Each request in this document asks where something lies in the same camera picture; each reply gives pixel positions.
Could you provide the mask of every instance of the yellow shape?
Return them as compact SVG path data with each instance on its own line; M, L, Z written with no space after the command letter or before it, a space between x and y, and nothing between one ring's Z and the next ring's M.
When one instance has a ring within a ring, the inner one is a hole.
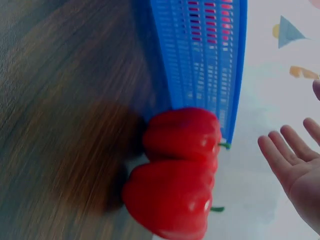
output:
M273 26L273 29L272 29L272 35L278 39L279 38L279 30L280 30L280 24L276 24Z
M308 69L305 69L300 66L291 66L290 67L290 75L295 77L295 78L300 78L303 76L306 79L316 79L319 80L319 75L316 74L313 71L310 71Z

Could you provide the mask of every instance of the blue triangle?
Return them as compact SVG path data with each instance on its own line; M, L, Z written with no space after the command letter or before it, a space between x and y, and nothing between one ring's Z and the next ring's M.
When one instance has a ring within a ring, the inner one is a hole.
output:
M281 16L279 27L278 48L291 43L292 41L305 39L306 37L285 17Z

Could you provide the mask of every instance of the wall decoration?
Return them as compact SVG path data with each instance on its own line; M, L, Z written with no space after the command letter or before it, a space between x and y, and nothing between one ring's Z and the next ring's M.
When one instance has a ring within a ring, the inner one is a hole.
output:
M289 20L281 16L280 23L272 29L272 35L278 39L278 48L288 45L292 41L307 39Z
M320 10L320 0L309 0L309 2L317 9Z
M304 77L305 79L314 79L314 80L319 80L319 74L310 71L308 69L305 69L300 66L291 66L290 67L290 75L295 77L295 78L301 78Z

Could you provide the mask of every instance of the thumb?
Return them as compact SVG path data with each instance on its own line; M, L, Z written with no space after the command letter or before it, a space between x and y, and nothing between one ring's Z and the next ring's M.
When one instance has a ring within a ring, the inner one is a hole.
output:
M314 80L312 88L316 98L320 101L320 80Z

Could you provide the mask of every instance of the white wall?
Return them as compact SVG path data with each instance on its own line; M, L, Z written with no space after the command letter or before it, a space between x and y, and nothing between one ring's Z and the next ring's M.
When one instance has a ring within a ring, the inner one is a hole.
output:
M291 65L320 74L320 10L308 0L249 0L246 58L234 141L219 155L206 240L318 240L298 216L257 145L260 135L290 124L315 150L302 121L320 122L312 80L289 75ZM278 49L272 28L283 15L307 38Z

